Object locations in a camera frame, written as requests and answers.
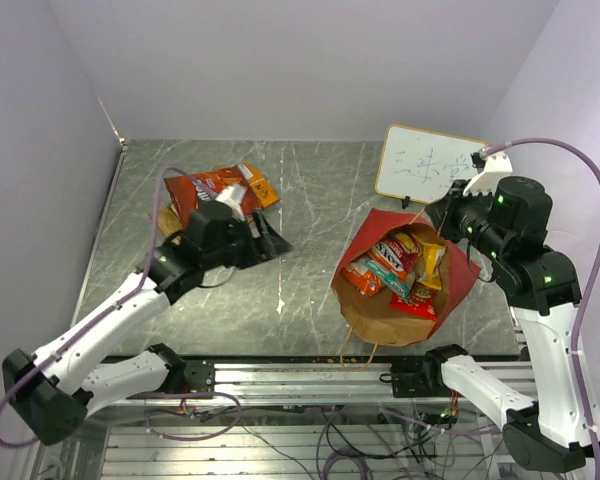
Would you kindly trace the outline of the orange snack packet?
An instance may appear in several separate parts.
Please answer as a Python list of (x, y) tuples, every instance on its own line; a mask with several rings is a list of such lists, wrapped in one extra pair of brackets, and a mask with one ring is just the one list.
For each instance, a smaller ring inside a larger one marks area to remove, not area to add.
[(354, 285), (361, 295), (371, 297), (380, 293), (385, 285), (366, 265), (368, 261), (368, 257), (362, 256), (350, 262), (341, 270), (341, 275)]

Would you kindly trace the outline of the orange chips bag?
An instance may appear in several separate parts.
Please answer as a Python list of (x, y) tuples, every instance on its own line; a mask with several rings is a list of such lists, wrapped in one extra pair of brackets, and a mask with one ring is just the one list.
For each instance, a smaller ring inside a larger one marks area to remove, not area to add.
[(269, 180), (251, 163), (240, 163), (238, 168), (262, 208), (268, 208), (279, 201)]

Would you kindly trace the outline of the teal Fox's candy bag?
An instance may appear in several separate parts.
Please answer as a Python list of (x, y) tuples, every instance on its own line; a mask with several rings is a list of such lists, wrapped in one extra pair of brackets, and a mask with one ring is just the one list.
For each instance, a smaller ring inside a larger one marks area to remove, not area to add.
[(400, 299), (408, 299), (411, 289), (416, 281), (416, 273), (414, 271), (396, 273), (371, 258), (365, 260), (363, 264)]

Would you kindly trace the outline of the red paper bag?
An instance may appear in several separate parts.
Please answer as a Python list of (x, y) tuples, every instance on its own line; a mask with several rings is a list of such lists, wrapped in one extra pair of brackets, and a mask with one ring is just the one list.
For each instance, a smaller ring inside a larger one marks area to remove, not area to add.
[(373, 208), (340, 260), (331, 281), (348, 325), (339, 352), (345, 360), (352, 337), (372, 346), (405, 347), (429, 339), (465, 299), (481, 268), (458, 246), (444, 240), (421, 211)]

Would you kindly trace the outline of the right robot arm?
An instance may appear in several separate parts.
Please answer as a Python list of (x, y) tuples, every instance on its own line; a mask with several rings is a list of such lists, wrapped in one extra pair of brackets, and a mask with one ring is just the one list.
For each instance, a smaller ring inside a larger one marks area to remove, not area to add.
[(552, 199), (537, 181), (513, 175), (504, 153), (476, 152), (472, 162), (479, 174), (454, 181), (426, 212), (443, 239), (465, 241), (490, 261), (491, 279), (525, 335), (537, 396), (509, 387), (458, 345), (428, 352), (422, 387), (468, 399), (500, 428), (520, 467), (579, 470), (600, 457), (600, 413), (586, 390), (590, 381), (574, 331), (584, 306), (576, 269), (545, 243)]

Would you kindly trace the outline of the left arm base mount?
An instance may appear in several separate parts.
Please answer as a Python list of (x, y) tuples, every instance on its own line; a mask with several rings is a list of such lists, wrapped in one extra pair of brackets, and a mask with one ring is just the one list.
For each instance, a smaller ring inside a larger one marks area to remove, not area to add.
[(185, 362), (182, 380), (183, 393), (196, 393), (202, 399), (211, 399), (215, 389), (215, 368), (206, 360)]

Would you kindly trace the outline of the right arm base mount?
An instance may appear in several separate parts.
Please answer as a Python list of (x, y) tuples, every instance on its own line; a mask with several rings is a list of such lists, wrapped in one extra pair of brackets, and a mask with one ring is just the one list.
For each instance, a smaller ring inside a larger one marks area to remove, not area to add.
[(392, 363), (389, 371), (379, 375), (379, 381), (391, 388), (396, 399), (442, 397), (448, 389), (433, 381), (423, 363)]

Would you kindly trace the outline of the orange Fox's fruits bag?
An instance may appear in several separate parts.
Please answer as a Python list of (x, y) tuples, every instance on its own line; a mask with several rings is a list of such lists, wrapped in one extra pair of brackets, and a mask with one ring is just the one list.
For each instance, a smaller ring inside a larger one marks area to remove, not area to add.
[(405, 280), (417, 263), (420, 245), (408, 233), (389, 233), (376, 242), (368, 254), (397, 278)]

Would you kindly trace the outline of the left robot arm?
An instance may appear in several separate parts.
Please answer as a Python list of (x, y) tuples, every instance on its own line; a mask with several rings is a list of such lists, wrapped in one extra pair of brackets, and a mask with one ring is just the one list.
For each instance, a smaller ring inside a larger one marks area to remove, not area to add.
[(164, 344), (121, 362), (105, 358), (135, 328), (202, 287), (207, 272), (248, 269), (291, 251), (261, 211), (246, 216), (243, 187), (232, 185), (203, 203), (187, 226), (152, 244), (146, 259), (116, 291), (55, 340), (2, 363), (5, 397), (35, 440), (54, 445), (85, 419), (128, 397), (183, 398), (200, 377)]

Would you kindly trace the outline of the kraft kettle chips bag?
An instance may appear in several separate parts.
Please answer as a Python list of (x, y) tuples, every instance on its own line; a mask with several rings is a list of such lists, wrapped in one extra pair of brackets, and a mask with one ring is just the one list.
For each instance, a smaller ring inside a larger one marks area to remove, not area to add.
[(183, 226), (177, 215), (175, 206), (170, 203), (167, 206), (162, 207), (157, 216), (157, 228), (160, 231), (162, 238), (167, 240), (170, 238), (170, 242), (179, 245), (180, 237), (178, 233), (183, 230)]

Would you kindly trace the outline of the red chips bag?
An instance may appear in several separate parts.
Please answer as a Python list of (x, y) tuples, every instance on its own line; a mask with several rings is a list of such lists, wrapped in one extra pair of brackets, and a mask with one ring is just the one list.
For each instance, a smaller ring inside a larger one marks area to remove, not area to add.
[(234, 184), (246, 188), (241, 202), (241, 208), (245, 215), (251, 215), (254, 209), (262, 208), (260, 200), (238, 166), (194, 173), (192, 177), (204, 184), (207, 190), (186, 176), (176, 176), (164, 180), (172, 205), (183, 227), (187, 226), (191, 213), (198, 208), (201, 202), (212, 199), (210, 192), (220, 194), (226, 187)]

